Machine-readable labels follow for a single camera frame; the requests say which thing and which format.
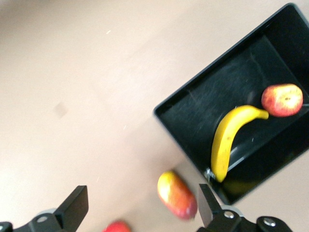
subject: red fruit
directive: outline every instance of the red fruit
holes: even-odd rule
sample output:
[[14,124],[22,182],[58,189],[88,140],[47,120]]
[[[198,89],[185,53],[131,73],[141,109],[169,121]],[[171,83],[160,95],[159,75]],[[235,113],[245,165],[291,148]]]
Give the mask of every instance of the red fruit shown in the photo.
[[267,87],[262,95],[262,106],[270,115],[287,117],[297,114],[303,105],[303,92],[294,84]]
[[108,225],[102,232],[131,232],[131,229],[123,221],[115,221]]
[[158,194],[166,207],[180,219],[191,219],[197,214],[195,196],[173,171],[160,176]]

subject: silver bolt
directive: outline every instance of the silver bolt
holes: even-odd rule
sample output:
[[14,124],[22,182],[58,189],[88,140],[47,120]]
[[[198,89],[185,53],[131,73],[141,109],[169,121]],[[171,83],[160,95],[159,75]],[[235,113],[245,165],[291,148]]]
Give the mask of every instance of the silver bolt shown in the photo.
[[37,219],[37,222],[38,222],[38,223],[41,223],[41,222],[44,222],[44,221],[46,221],[46,220],[47,220],[47,217],[46,217],[46,216],[42,216],[42,217],[40,217],[40,218]]
[[224,216],[227,218],[234,218],[234,214],[231,211],[225,211]]
[[276,225],[275,221],[271,218],[264,218],[263,222],[268,225],[274,227]]

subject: black plastic bin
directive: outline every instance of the black plastic bin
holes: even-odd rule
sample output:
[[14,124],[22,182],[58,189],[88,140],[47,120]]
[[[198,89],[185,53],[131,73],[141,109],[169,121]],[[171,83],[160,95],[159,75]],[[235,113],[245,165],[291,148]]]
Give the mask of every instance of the black plastic bin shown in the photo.
[[[237,133],[222,183],[210,175],[211,146],[233,108],[262,108],[273,84],[294,83],[304,106],[291,117],[254,120]],[[233,204],[309,148],[309,24],[287,4],[158,105],[154,112],[225,204]]]

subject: yellow banana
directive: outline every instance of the yellow banana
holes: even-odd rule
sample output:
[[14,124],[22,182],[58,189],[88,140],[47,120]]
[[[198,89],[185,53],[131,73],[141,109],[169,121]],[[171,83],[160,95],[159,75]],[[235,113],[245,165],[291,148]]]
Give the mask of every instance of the yellow banana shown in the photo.
[[268,119],[268,112],[251,105],[243,105],[228,112],[220,121],[211,149],[211,170],[218,182],[222,182],[226,177],[231,147],[237,131],[256,118]]

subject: red and yellow apple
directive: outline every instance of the red and yellow apple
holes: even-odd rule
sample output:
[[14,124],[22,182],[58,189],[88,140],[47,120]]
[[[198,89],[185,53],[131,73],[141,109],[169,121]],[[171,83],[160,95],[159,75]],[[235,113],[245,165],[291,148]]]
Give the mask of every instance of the red and yellow apple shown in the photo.
[[131,232],[129,226],[121,220],[109,224],[102,232]]
[[303,105],[303,92],[294,84],[267,87],[262,95],[262,106],[270,115],[287,117],[297,114]]
[[158,195],[164,205],[178,218],[191,219],[197,214],[197,201],[187,185],[173,171],[161,174]]

